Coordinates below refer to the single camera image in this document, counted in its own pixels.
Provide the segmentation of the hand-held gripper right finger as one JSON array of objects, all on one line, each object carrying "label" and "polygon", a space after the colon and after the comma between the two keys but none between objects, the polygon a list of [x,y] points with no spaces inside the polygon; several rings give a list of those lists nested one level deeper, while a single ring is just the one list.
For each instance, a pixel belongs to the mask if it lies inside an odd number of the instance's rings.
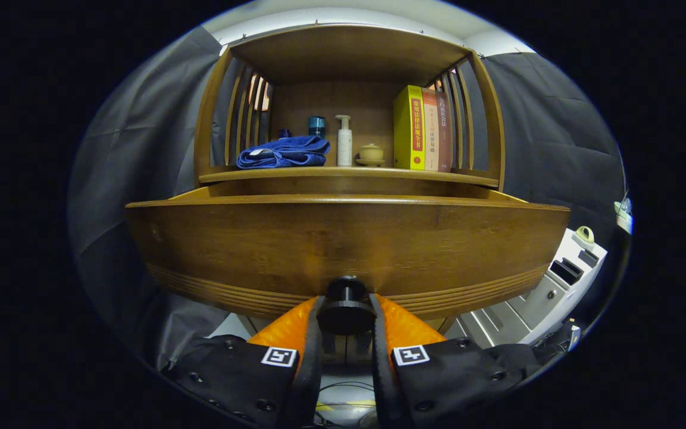
[{"label": "hand-held gripper right finger", "polygon": [[394,301],[370,295],[373,386],[382,428],[469,428],[542,369],[526,344],[447,339]]}]

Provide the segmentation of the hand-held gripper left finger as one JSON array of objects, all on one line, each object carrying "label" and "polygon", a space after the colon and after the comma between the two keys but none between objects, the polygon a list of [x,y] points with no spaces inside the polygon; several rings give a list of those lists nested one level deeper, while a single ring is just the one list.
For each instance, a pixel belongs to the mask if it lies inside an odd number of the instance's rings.
[{"label": "hand-held gripper left finger", "polygon": [[164,376],[229,428],[306,428],[314,424],[322,377],[322,296],[303,301],[249,340],[191,340]]}]

